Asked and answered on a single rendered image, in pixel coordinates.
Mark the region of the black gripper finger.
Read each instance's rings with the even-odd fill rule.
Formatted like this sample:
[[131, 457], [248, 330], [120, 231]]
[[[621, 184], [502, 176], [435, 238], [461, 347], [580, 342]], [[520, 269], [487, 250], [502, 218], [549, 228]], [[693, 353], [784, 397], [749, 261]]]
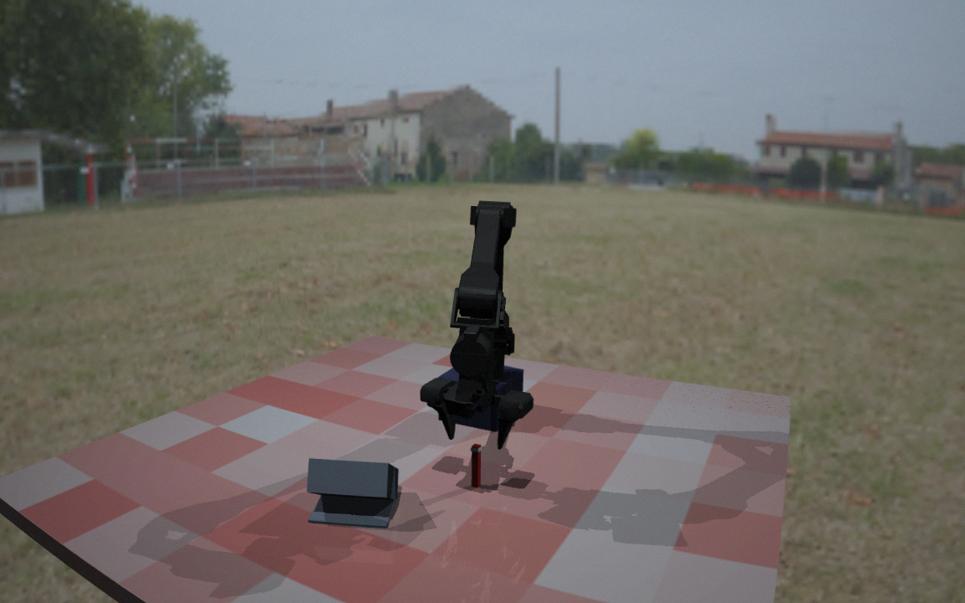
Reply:
[[455, 427], [455, 417], [456, 417], [456, 415], [449, 415], [448, 412], [447, 412], [447, 409], [446, 409], [446, 405], [445, 405], [445, 404], [443, 404], [443, 405], [434, 405], [434, 404], [429, 404], [429, 402], [426, 402], [426, 405], [428, 405], [428, 407], [434, 408], [434, 410], [436, 410], [437, 412], [439, 412], [439, 415], [440, 415], [441, 419], [443, 420], [443, 425], [445, 426], [445, 429], [446, 429], [446, 432], [447, 432], [447, 434], [448, 434], [448, 436], [449, 436], [449, 439], [452, 440], [452, 439], [453, 439], [453, 436], [455, 436], [455, 430], [456, 430], [456, 427]]
[[512, 424], [516, 419], [514, 417], [506, 417], [503, 415], [498, 416], [499, 421], [499, 431], [498, 431], [498, 449], [504, 447], [504, 442]]

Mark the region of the blue-grey sloped panel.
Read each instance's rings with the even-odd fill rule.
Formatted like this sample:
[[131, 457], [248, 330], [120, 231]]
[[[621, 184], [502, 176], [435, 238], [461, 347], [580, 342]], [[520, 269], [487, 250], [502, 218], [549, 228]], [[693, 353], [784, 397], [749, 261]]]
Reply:
[[309, 523], [387, 529], [397, 503], [398, 468], [390, 463], [309, 458], [307, 492], [321, 495]]

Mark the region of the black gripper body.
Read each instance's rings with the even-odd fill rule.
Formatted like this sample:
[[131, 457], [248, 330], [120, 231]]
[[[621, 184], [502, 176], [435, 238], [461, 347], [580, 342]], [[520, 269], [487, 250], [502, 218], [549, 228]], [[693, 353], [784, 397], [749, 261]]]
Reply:
[[[479, 375], [485, 375], [489, 383], [491, 394], [493, 394], [493, 402], [490, 405], [493, 407], [499, 407], [499, 413], [506, 417], [514, 417], [514, 419], [522, 419], [533, 409], [534, 400], [530, 393], [517, 392], [517, 390], [510, 390], [506, 394], [494, 394], [494, 390], [497, 389], [497, 383], [493, 382], [493, 368], [497, 367], [497, 360], [488, 360], [488, 365], [485, 370]], [[421, 387], [421, 401], [429, 402], [429, 404], [443, 405], [444, 394], [448, 392], [453, 386], [453, 380], [446, 380], [441, 378], [434, 378], [432, 381], [424, 384]]]

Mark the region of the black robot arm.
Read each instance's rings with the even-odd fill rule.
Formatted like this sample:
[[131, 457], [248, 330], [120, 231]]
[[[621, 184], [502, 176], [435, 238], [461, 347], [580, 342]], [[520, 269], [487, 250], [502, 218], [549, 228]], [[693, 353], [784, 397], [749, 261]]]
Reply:
[[[449, 415], [468, 419], [475, 412], [485, 412], [493, 402], [487, 378], [479, 375], [488, 360], [497, 360], [494, 383], [510, 375], [504, 372], [504, 355], [514, 353], [514, 333], [505, 312], [504, 246], [512, 237], [516, 217], [517, 209], [510, 202], [479, 201], [471, 206], [470, 225], [475, 225], [471, 265], [453, 292], [451, 327], [460, 331], [451, 366], [460, 379], [443, 396]], [[473, 375], [478, 380], [468, 378]]]

